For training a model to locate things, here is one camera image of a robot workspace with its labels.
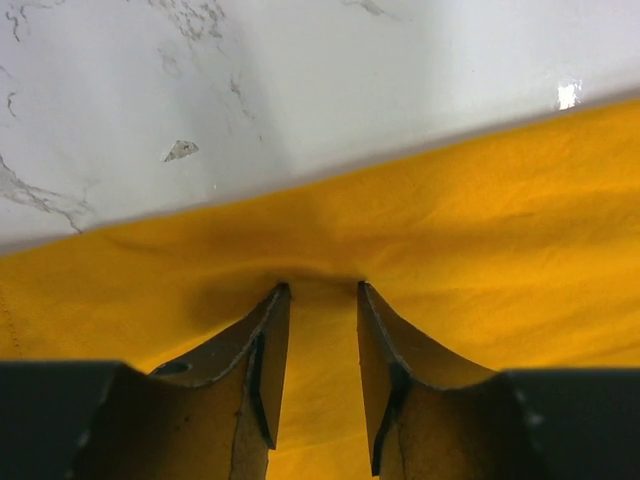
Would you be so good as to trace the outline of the yellow t shirt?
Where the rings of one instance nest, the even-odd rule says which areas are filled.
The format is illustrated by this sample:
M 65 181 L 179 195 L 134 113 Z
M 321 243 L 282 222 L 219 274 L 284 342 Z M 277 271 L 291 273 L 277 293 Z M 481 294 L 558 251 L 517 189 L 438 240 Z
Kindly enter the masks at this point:
M 355 290 L 489 368 L 639 362 L 639 104 L 1 260 L 3 359 L 150 370 L 274 284 L 292 324 L 272 479 L 367 479 Z

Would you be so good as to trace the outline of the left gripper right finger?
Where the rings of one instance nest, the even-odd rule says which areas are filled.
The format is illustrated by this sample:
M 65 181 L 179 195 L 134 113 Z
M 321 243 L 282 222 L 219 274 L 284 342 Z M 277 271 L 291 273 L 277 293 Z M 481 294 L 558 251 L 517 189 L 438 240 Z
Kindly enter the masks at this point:
M 508 378 L 447 349 L 357 287 L 371 472 L 379 479 L 542 479 Z

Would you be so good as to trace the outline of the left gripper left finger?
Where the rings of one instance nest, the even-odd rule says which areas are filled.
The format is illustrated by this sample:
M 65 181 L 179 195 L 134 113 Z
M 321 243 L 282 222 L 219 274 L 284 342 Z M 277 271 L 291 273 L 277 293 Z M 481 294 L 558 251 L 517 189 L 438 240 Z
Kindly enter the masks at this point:
M 291 292 L 149 374 L 117 369 L 77 479 L 263 479 L 276 446 Z

